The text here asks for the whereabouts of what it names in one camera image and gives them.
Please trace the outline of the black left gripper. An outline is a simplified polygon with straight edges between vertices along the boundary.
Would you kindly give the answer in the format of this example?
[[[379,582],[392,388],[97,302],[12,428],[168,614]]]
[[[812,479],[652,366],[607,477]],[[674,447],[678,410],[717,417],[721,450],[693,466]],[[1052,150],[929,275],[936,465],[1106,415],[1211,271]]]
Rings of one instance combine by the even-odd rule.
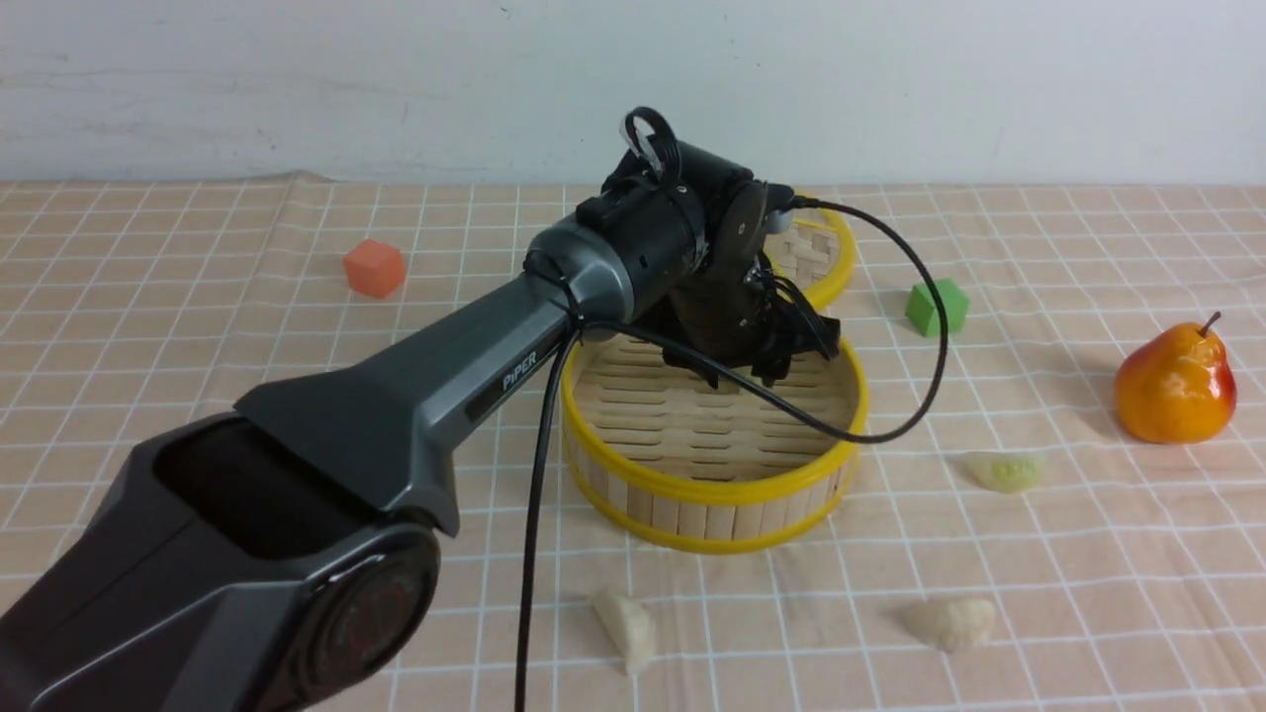
[[[752,378],[772,388],[800,355],[827,362],[841,356],[841,321],[768,286],[766,184],[738,179],[704,191],[684,180],[674,185],[701,207],[704,228],[696,269],[665,302],[665,337],[682,345],[687,369],[713,391],[725,365],[749,365]]]

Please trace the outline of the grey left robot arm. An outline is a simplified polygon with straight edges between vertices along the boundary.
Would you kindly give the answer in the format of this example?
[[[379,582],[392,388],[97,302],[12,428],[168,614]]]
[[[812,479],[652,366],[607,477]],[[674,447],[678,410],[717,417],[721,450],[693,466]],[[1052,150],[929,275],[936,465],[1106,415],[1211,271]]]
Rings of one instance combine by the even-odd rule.
[[[763,257],[806,204],[693,144],[629,149],[503,288],[135,445],[3,616],[3,708],[303,711],[372,677],[460,528],[456,450],[580,328],[633,323],[766,384],[836,347]]]

